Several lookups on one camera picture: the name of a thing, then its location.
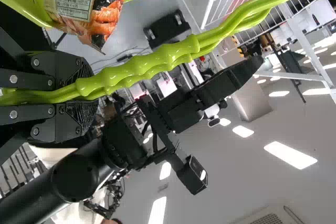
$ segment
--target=green basket handle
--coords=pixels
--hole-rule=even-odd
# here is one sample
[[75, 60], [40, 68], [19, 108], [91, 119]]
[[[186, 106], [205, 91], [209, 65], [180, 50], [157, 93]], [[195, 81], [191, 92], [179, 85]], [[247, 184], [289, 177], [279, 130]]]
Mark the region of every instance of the green basket handle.
[[191, 62], [211, 52], [224, 38], [249, 29], [263, 21], [270, 10], [288, 0], [249, 0], [240, 5], [217, 28], [174, 44], [163, 45], [156, 52], [134, 56], [117, 67], [104, 68], [89, 78], [55, 91], [17, 90], [0, 97], [1, 105], [27, 103], [61, 103], [71, 99], [94, 100], [110, 95], [117, 89], [128, 88], [136, 82], [151, 79], [155, 74], [169, 71], [182, 63]]

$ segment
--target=person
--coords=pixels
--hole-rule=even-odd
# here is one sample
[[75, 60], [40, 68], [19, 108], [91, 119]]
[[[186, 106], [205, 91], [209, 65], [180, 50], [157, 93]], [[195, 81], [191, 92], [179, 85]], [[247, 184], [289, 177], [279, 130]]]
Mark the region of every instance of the person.
[[[77, 148], [45, 148], [35, 145], [29, 146], [47, 169], [50, 169], [62, 158], [77, 150]], [[94, 193], [91, 202], [99, 204], [102, 207], [106, 207], [106, 194], [106, 188], [97, 190]], [[90, 209], [85, 207], [82, 201], [72, 203], [68, 207], [53, 215], [51, 219], [55, 224], [123, 224], [119, 219], [104, 219], [103, 216], [92, 212]]]

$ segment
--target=black metal bracket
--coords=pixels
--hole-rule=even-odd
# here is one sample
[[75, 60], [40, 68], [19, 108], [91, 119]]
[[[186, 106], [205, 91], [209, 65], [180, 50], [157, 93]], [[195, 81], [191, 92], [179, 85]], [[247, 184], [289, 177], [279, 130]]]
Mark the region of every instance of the black metal bracket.
[[52, 104], [0, 106], [0, 125], [52, 118], [55, 107]]
[[52, 91], [55, 89], [55, 78], [0, 68], [0, 87]]

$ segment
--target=ceiling light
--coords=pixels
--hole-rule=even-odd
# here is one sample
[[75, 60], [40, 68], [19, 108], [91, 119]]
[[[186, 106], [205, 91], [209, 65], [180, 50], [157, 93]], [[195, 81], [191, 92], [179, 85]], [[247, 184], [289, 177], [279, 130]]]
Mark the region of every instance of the ceiling light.
[[263, 80], [257, 81], [257, 83], [258, 83], [258, 84], [262, 84], [262, 83], [264, 83], [264, 82], [266, 82], [266, 79], [263, 79]]
[[304, 95], [319, 95], [319, 94], [330, 94], [330, 90], [323, 89], [309, 89], [303, 93]]
[[289, 91], [276, 91], [269, 94], [270, 97], [285, 97], [289, 94]]
[[220, 121], [221, 126], [228, 126], [229, 124], [231, 124], [231, 121], [226, 118], [222, 118]]
[[288, 147], [279, 142], [273, 142], [264, 147], [270, 154], [294, 166], [297, 169], [305, 169], [317, 162], [316, 158], [306, 155], [296, 149]]
[[206, 176], [206, 171], [203, 170], [202, 173], [201, 173], [200, 180], [203, 181], [205, 179], [205, 176]]
[[148, 224], [163, 224], [164, 211], [166, 209], [167, 197], [154, 201]]
[[336, 63], [323, 66], [324, 69], [336, 68]]
[[305, 60], [304, 62], [303, 62], [303, 64], [307, 64], [307, 63], [310, 63], [311, 62], [311, 60]]
[[168, 178], [170, 176], [170, 171], [172, 169], [172, 166], [170, 163], [166, 162], [162, 165], [161, 172], [160, 172], [160, 180], [163, 180], [165, 178]]
[[254, 131], [249, 130], [248, 128], [245, 128], [244, 126], [241, 125], [234, 127], [232, 131], [243, 138], [247, 138], [254, 134]]
[[320, 54], [320, 53], [322, 53], [322, 52], [325, 52], [325, 51], [327, 51], [327, 50], [328, 50], [328, 48], [323, 48], [323, 49], [321, 49], [321, 50], [316, 51], [315, 54], [318, 55], [318, 54]]
[[272, 77], [271, 81], [277, 81], [277, 80], [280, 80], [280, 79], [281, 79], [280, 77]]

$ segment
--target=shrimp chips package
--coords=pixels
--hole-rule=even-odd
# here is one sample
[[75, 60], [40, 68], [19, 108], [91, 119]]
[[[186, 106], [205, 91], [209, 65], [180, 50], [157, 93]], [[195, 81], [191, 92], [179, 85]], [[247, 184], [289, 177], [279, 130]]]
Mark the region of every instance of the shrimp chips package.
[[83, 44], [101, 50], [113, 33], [124, 0], [45, 0], [56, 28], [78, 36]]

